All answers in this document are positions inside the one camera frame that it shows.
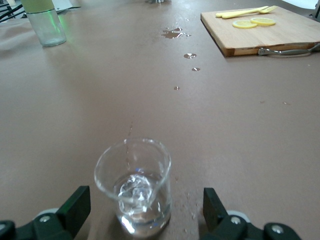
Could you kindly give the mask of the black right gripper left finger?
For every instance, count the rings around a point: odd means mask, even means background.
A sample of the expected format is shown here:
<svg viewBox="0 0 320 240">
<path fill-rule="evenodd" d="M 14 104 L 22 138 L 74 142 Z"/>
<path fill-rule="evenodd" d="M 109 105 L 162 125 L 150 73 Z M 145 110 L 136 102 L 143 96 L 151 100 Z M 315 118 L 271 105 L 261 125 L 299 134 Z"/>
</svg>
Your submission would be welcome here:
<svg viewBox="0 0 320 240">
<path fill-rule="evenodd" d="M 16 227 L 11 220 L 0 222 L 2 240 L 73 240 L 91 212 L 90 187 L 79 186 L 58 209 L 40 212 L 29 223 Z"/>
</svg>

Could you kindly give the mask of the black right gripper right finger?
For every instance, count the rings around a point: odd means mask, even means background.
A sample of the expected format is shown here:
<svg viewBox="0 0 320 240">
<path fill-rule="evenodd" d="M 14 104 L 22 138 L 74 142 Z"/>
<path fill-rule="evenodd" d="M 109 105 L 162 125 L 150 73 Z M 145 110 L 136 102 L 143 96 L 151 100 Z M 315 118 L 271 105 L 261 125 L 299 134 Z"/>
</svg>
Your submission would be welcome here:
<svg viewBox="0 0 320 240">
<path fill-rule="evenodd" d="M 240 214 L 229 213 L 214 188 L 203 190 L 203 216 L 208 232 L 203 240 L 299 240 L 289 226 L 269 222 L 257 228 Z"/>
</svg>

